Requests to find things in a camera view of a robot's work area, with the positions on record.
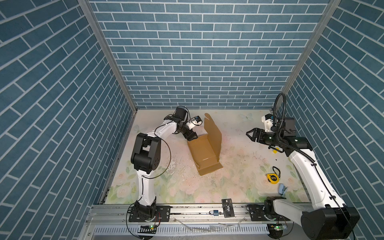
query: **brick pattern wallpaper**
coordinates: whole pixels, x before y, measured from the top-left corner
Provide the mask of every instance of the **brick pattern wallpaper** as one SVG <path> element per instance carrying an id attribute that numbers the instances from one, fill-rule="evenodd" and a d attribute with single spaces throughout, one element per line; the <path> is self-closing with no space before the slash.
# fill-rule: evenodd
<path id="1" fill-rule="evenodd" d="M 0 1 L 0 239 L 73 239 L 132 114 L 77 0 Z"/>
<path id="2" fill-rule="evenodd" d="M 270 108 L 329 0 L 94 1 L 138 108 Z"/>
<path id="3" fill-rule="evenodd" d="M 384 239 L 383 12 L 382 0 L 342 0 L 288 94 L 299 134 L 360 213 L 360 240 Z"/>

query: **cardboard box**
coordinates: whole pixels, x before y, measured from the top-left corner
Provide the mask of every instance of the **cardboard box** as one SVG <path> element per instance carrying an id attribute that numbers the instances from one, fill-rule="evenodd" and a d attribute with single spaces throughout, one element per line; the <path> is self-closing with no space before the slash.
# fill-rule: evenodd
<path id="1" fill-rule="evenodd" d="M 207 134 L 187 142 L 200 176 L 223 167 L 219 162 L 221 132 L 208 113 L 205 113 L 204 129 Z"/>

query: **yellow tape measure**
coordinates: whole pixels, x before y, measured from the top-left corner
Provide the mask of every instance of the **yellow tape measure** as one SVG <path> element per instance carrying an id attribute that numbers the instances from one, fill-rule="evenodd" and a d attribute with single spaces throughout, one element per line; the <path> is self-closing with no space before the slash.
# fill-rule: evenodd
<path id="1" fill-rule="evenodd" d="M 280 178 L 280 169 L 278 169 L 277 167 L 273 166 L 272 167 L 272 170 L 275 172 L 275 173 L 268 173 L 266 175 L 268 181 L 272 184 L 276 184 L 279 182 L 279 178 Z"/>

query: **floral tablecloth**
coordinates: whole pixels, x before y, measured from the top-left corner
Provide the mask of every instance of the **floral tablecloth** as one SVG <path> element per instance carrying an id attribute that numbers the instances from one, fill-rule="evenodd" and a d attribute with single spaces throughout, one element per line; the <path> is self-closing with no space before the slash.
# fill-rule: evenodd
<path id="1" fill-rule="evenodd" d="M 130 204 L 138 199 L 138 179 L 131 164 L 136 135 L 147 133 L 161 125 L 162 119 L 172 110 L 139 110 L 128 137 L 122 158 L 112 182 L 106 204 Z M 263 202 L 267 196 L 278 195 L 278 184 L 268 182 L 267 173 L 272 166 L 281 170 L 279 183 L 288 187 L 286 197 L 292 202 L 308 202 L 298 174 L 285 154 L 272 151 L 268 146 L 252 142 L 245 133 L 254 127 L 264 128 L 261 117 L 267 110 L 190 110 L 192 116 L 204 117 L 209 113 L 222 132 L 220 163 L 223 168 L 200 176 L 181 134 L 167 139 L 172 151 L 169 169 L 155 179 L 155 194 L 159 204 Z M 198 135 L 205 134 L 202 126 L 195 127 Z M 169 150 L 161 148 L 160 174 L 169 162 Z"/>

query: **black strap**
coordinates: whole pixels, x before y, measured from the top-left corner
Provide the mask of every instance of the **black strap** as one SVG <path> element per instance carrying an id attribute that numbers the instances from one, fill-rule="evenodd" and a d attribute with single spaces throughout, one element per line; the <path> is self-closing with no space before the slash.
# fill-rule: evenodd
<path id="1" fill-rule="evenodd" d="M 272 167 L 272 170 L 274 171 L 274 173 L 276 173 L 275 169 L 277 169 L 277 170 L 279 171 L 278 176 L 279 176 L 279 178 L 280 178 L 280 169 L 278 169 L 277 167 L 273 166 L 273 167 Z"/>

